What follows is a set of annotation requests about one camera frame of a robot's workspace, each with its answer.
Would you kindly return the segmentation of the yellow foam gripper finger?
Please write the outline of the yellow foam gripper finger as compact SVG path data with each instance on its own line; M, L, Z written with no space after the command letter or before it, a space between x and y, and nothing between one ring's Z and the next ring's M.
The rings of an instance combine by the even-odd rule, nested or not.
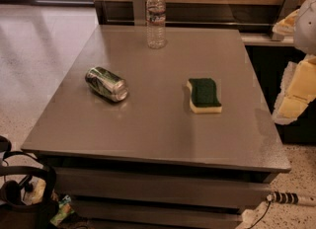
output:
M295 21L299 10L291 12L284 19L280 20L273 26L273 32L282 36L292 35L294 32Z
M274 105L274 122L287 125L296 121L315 99L316 56L306 55L298 63L289 61Z

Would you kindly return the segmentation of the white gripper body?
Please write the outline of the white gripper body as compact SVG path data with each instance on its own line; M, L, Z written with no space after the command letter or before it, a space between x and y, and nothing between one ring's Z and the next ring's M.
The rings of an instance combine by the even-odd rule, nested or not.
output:
M306 54L316 54L316 0L305 0L294 26L294 46Z

